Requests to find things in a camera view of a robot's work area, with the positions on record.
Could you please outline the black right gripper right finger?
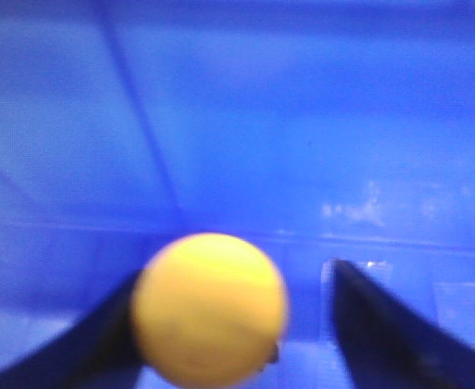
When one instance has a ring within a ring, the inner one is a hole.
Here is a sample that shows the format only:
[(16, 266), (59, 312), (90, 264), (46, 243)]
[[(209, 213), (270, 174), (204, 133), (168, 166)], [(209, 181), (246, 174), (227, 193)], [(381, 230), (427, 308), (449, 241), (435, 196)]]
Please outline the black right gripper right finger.
[(350, 261), (330, 263), (328, 316), (356, 388), (475, 388), (475, 349)]

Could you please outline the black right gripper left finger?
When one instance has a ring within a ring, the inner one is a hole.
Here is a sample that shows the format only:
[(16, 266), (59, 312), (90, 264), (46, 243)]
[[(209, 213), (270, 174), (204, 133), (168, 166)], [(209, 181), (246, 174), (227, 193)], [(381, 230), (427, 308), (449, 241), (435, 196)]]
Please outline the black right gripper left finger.
[(0, 388), (134, 388), (143, 368), (130, 321), (138, 275), (69, 330), (0, 370)]

